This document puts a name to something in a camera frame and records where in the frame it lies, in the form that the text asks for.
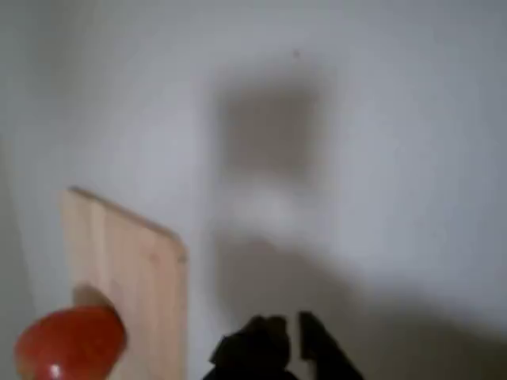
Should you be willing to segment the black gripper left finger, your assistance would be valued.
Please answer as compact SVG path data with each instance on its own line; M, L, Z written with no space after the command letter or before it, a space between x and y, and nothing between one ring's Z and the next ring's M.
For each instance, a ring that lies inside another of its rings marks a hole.
M291 341L287 319L280 315L252 317L216 345L205 379L291 379Z

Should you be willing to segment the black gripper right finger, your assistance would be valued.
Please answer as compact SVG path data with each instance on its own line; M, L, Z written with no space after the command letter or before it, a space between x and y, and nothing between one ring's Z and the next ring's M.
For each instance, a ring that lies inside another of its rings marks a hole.
M315 379L364 379L337 340L312 312L299 312L298 321L300 355L302 360L312 363Z

